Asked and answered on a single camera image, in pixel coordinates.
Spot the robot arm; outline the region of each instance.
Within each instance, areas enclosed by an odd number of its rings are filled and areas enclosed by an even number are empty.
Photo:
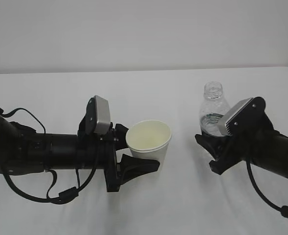
[[[77,135],[48,134],[45,128],[43,134],[36,133],[28,126],[7,122],[4,119],[20,109],[4,115],[0,108],[0,174],[4,175],[16,193],[27,199],[55,204],[67,203],[78,196],[96,169],[104,171],[107,192],[117,192],[127,181],[155,172],[159,168],[158,161],[133,158],[125,154],[121,162],[117,162],[116,150],[127,148],[125,136],[128,128],[121,124],[116,124],[113,128],[108,102],[97,95],[88,102]],[[17,189],[10,178],[10,175],[49,171],[53,173],[55,181],[54,169],[92,169],[92,171],[81,186],[61,192],[59,197],[54,199],[48,196],[46,199],[40,199],[24,194]]]
[[[246,161],[249,178],[259,196],[288,218],[288,207],[270,202],[259,190],[250,163],[288,178],[288,137],[274,130],[265,114],[266,102],[261,97],[240,101],[218,122],[224,137],[206,133],[195,138],[214,158],[209,165],[216,174],[240,161]]]

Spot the table surface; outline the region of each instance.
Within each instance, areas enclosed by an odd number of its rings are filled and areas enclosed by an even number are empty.
[[[95,94],[109,101],[111,120],[131,127],[159,119],[172,129],[158,179],[142,176],[106,193],[103,171],[73,202],[48,205],[27,201],[11,191],[0,175],[0,235],[163,235],[288,234],[288,219],[254,191],[244,163],[222,176],[211,172],[210,155],[195,141],[203,86],[223,84],[230,105],[262,96],[277,130],[288,136],[288,68],[165,70],[130,72],[0,74],[0,106],[30,110],[48,133],[75,134],[87,101]],[[10,120],[40,126],[26,113]],[[253,167],[262,192],[288,205],[288,180]],[[89,174],[81,170],[81,181]],[[76,185],[74,170],[58,171],[51,195]],[[45,197],[50,173],[13,177],[24,191]]]

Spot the paper cup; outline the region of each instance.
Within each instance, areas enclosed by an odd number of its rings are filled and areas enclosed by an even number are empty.
[[[171,129],[164,122],[146,120],[128,130],[126,143],[133,157],[157,160],[161,170],[171,136]]]

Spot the clear plastic bottle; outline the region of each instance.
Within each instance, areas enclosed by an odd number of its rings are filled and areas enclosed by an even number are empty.
[[[204,101],[200,107],[199,118],[201,130],[211,136],[223,136],[217,126],[220,118],[229,110],[230,106],[223,95],[220,82],[208,82],[204,86]]]

